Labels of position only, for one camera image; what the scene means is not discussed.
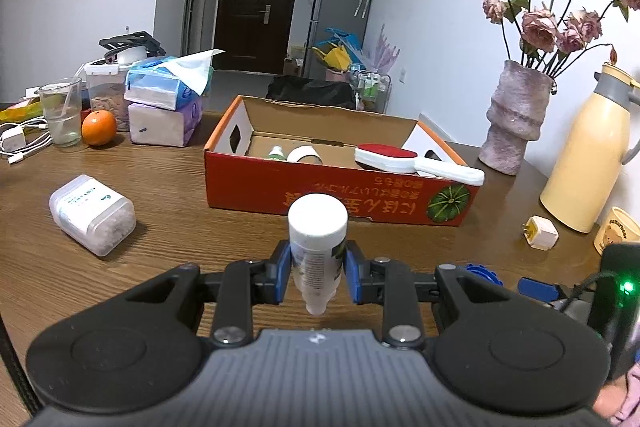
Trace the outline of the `person's right hand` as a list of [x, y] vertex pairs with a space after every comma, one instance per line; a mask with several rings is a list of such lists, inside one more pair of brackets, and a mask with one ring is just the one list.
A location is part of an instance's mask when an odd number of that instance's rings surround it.
[[593, 404], [593, 410], [612, 426], [640, 426], [640, 365], [606, 384]]

